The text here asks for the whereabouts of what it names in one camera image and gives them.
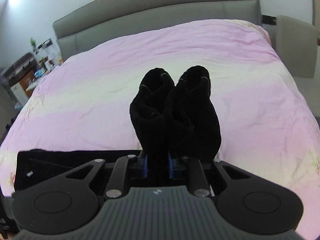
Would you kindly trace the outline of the cluttered bedside table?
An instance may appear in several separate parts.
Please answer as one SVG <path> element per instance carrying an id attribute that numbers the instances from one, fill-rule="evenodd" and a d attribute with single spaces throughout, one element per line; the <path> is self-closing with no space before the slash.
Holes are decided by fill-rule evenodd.
<path id="1" fill-rule="evenodd" d="M 57 46 L 49 38 L 42 44 L 37 45 L 36 41 L 31 37 L 30 44 L 37 63 L 34 71 L 34 78 L 26 88 L 26 92 L 33 92 L 41 79 L 52 72 L 56 67 L 63 63 L 62 56 Z"/>

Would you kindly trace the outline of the black pants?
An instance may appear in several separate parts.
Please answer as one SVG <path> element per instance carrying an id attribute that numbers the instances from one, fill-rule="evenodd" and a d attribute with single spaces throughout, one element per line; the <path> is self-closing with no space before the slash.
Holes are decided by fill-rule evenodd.
<path id="1" fill-rule="evenodd" d="M 168 179 L 171 159 L 191 157 L 210 163 L 215 158 L 221 132 L 210 94 L 209 73 L 202 66 L 190 67 L 178 83 L 162 68 L 145 74 L 129 113 L 147 157 L 147 178 Z M 21 151 L 14 188 L 26 189 L 94 159 L 114 162 L 123 154 L 123 150 Z"/>

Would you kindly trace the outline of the pink bed sheet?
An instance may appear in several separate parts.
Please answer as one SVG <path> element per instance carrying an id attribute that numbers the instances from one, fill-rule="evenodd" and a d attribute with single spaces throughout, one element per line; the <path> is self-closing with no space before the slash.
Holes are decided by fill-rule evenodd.
<path id="1" fill-rule="evenodd" d="M 268 33 L 240 20 L 202 20 L 107 41 L 74 55 L 36 87 L 1 145 L 1 189 L 14 191 L 17 154 L 138 150 L 129 105 L 148 70 L 177 81 L 208 69 L 222 134 L 218 156 L 295 192 L 297 232 L 319 236 L 319 126 Z"/>

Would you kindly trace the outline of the grey upholstered headboard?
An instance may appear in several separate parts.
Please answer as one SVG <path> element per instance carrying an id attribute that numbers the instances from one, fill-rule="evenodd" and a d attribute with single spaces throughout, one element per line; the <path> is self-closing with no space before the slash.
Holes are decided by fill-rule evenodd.
<path id="1" fill-rule="evenodd" d="M 95 0 L 53 23 L 62 58 L 114 38 L 209 19 L 262 24 L 260 0 Z"/>

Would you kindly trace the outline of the grey bedside panel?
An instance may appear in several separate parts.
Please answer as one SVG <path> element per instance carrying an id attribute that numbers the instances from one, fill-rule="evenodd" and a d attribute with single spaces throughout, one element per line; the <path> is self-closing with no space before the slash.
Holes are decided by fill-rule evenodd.
<path id="1" fill-rule="evenodd" d="M 276 52 L 292 76 L 313 78 L 317 61 L 315 26 L 289 16 L 277 16 Z"/>

